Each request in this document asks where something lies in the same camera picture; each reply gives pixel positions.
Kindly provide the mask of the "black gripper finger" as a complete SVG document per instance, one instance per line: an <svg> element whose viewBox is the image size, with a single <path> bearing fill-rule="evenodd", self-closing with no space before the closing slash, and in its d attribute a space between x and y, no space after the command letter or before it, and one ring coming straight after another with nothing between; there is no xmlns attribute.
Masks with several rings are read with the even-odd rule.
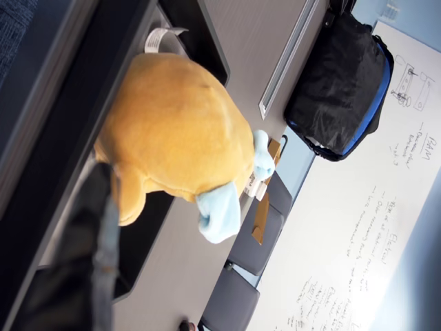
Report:
<svg viewBox="0 0 441 331"><path fill-rule="evenodd" d="M97 163L75 197L52 264L36 273L20 308L21 330L112 330L119 264L118 191Z"/></svg>

